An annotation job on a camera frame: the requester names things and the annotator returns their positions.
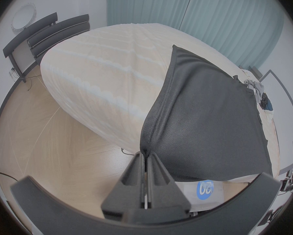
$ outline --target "black metal leg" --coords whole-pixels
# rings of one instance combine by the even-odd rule
[[[11,64],[13,65],[14,69],[18,73],[19,78],[22,79],[24,83],[26,83],[26,78],[25,78],[24,74],[22,73],[22,71],[20,70],[19,66],[17,65],[13,54],[12,53],[9,54],[8,57],[10,58]]]

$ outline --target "pile of clothes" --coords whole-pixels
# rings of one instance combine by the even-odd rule
[[[274,116],[274,110],[267,94],[264,92],[264,85],[250,79],[245,80],[244,83],[248,85],[249,89],[254,91],[256,102],[264,110],[267,120],[270,123]]]

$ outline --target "blue cloth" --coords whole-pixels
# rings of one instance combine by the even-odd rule
[[[272,104],[271,104],[271,102],[270,102],[269,99],[268,99],[268,102],[267,102],[264,110],[268,110],[268,111],[272,111],[273,110],[273,106],[272,106]]]

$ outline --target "floor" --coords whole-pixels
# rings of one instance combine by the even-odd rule
[[[37,66],[27,77],[39,75]],[[60,200],[96,217],[103,218],[100,205],[131,159],[64,112],[41,76],[21,82],[0,117],[0,171],[18,180],[31,175]],[[0,175],[7,200],[31,229],[11,194],[14,183]],[[246,185],[225,183],[225,201]]]

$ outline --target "teal curtain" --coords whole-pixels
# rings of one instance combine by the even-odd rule
[[[246,69],[267,59],[284,22],[277,0],[107,0],[107,6],[108,25],[168,25]]]

